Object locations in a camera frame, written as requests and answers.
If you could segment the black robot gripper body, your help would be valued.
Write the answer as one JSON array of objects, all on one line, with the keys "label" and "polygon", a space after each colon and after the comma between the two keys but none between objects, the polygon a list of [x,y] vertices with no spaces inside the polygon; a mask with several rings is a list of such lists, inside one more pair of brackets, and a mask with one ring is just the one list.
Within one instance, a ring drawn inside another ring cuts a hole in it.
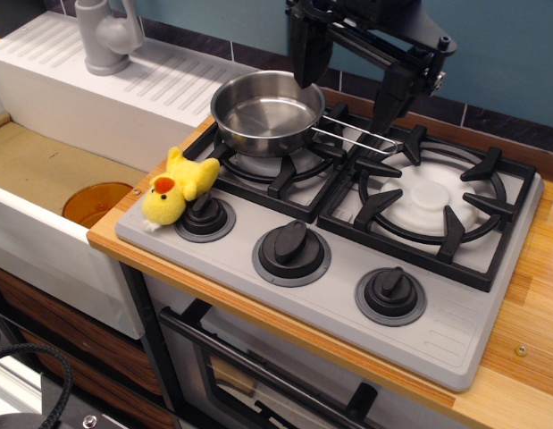
[{"label": "black robot gripper body", "polygon": [[402,62],[423,75],[431,95],[445,77],[443,64],[457,42],[426,12],[421,1],[288,1],[328,24],[327,36],[384,71]]}]

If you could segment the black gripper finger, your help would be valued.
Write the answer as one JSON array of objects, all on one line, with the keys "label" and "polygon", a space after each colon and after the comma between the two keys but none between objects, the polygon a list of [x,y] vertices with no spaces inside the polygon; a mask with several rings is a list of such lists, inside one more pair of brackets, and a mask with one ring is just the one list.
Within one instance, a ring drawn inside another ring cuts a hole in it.
[{"label": "black gripper finger", "polygon": [[289,10],[289,51],[293,74],[301,88],[316,83],[331,60],[333,42],[328,24],[310,17],[301,8]]},{"label": "black gripper finger", "polygon": [[369,131],[385,134],[397,118],[406,115],[410,104],[425,90],[423,75],[402,62],[395,62],[384,72],[373,107]]}]

